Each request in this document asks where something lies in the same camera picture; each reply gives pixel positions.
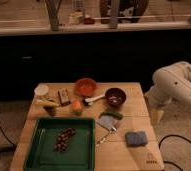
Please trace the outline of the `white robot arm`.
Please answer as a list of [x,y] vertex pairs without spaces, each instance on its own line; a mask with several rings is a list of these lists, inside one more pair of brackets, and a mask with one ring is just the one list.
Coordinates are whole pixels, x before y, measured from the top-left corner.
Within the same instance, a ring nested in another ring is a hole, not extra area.
[[164,115],[163,107],[176,99],[191,107],[191,64],[180,61],[153,73],[153,85],[145,93],[152,125],[157,125]]

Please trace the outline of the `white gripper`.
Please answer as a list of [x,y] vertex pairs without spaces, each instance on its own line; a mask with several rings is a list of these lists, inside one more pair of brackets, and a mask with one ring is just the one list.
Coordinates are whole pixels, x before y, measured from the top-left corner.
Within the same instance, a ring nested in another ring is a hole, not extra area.
[[157,125],[164,115],[163,107],[164,103],[155,100],[149,101],[149,113],[151,118],[151,123]]

